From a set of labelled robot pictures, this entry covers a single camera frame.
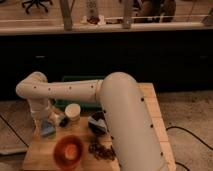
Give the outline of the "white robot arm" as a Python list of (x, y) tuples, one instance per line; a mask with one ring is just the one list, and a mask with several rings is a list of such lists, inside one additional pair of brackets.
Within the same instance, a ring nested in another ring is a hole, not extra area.
[(169, 171), (145, 97), (131, 75), (114, 72), (104, 79), (50, 83), (33, 72), (17, 84), (16, 94), (28, 101), (35, 119), (51, 115), (51, 99), (100, 104), (120, 171)]

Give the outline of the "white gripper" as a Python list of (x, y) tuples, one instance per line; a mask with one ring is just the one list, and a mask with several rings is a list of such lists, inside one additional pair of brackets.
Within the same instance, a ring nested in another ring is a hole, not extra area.
[(66, 119), (65, 115), (48, 99), (30, 100), (29, 106), (34, 120), (47, 120), (54, 126), (59, 126)]

